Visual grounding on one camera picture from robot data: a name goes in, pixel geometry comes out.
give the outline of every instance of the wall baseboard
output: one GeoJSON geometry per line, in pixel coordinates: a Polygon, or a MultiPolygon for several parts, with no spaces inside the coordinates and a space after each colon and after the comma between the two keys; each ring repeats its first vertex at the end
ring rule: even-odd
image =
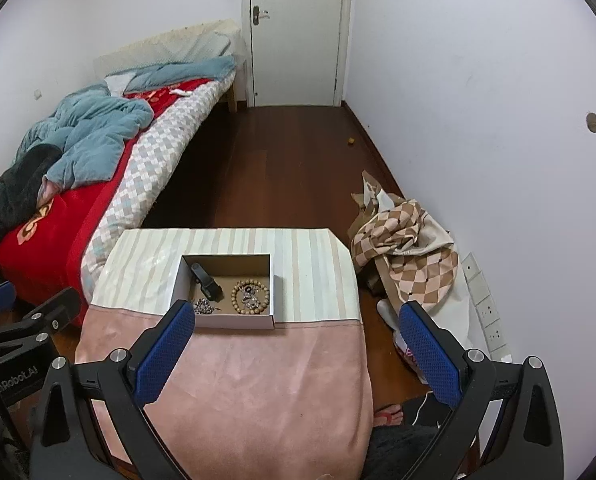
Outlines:
{"type": "Polygon", "coordinates": [[[400,190],[400,188],[398,186],[398,183],[396,182],[396,179],[393,178],[393,175],[391,174],[391,171],[389,170],[387,163],[382,158],[382,155],[380,155],[378,148],[376,148],[376,145],[371,140],[371,137],[367,133],[367,130],[364,129],[364,126],[362,125],[360,120],[358,120],[358,117],[355,116],[355,114],[353,113],[353,110],[351,110],[351,108],[347,104],[347,101],[342,101],[341,106],[349,114],[349,117],[353,121],[353,124],[355,124],[355,128],[358,130],[358,133],[360,133],[360,136],[363,137],[364,143],[367,145],[367,148],[369,148],[369,152],[371,153],[373,160],[375,161],[377,166],[380,168],[382,173],[386,176],[387,181],[381,182],[381,184],[384,186],[385,191],[387,191],[388,193],[395,193],[401,197],[404,197],[402,191],[400,190]]]}

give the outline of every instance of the table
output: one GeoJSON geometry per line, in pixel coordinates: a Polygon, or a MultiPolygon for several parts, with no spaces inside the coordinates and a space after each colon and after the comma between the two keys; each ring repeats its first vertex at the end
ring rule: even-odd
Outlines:
{"type": "MultiPolygon", "coordinates": [[[[357,285],[326,229],[132,230],[95,288],[76,362],[129,348],[169,307],[182,254],[273,254],[274,330],[196,329],[146,413],[194,480],[357,479],[373,422],[357,285]]],[[[128,461],[103,406],[111,452],[128,461]]]]}

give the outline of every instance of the door handle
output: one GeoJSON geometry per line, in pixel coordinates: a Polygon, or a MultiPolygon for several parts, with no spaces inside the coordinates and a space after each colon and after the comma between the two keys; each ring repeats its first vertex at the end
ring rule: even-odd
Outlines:
{"type": "Polygon", "coordinates": [[[254,25],[259,25],[260,20],[263,18],[271,18],[271,16],[269,16],[269,11],[263,10],[262,12],[260,12],[260,6],[254,6],[254,25]]]}

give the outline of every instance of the red pattern on blanket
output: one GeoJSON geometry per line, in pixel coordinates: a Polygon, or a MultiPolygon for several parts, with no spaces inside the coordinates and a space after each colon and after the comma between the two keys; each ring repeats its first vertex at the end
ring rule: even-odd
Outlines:
{"type": "MultiPolygon", "coordinates": [[[[171,94],[170,89],[195,90],[209,81],[195,79],[125,97],[146,99],[157,118],[179,97],[171,94]]],[[[23,243],[18,242],[18,232],[24,225],[4,237],[0,244],[0,269],[2,276],[15,285],[19,298],[41,304],[63,288],[72,286],[80,293],[82,301],[74,323],[82,326],[88,308],[80,276],[82,255],[122,181],[138,137],[125,143],[122,158],[109,182],[79,187],[56,196],[47,216],[36,223],[35,232],[23,243]]]]}

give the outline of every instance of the door frame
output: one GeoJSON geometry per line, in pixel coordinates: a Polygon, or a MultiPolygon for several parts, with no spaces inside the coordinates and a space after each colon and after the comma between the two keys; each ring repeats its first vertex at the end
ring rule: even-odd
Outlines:
{"type": "MultiPolygon", "coordinates": [[[[342,0],[338,39],[337,67],[335,69],[334,106],[340,106],[345,87],[345,69],[347,67],[347,49],[351,21],[351,0],[342,0]]],[[[251,41],[251,0],[242,0],[242,36],[247,44],[245,74],[247,76],[247,107],[255,106],[254,73],[251,41]]]]}

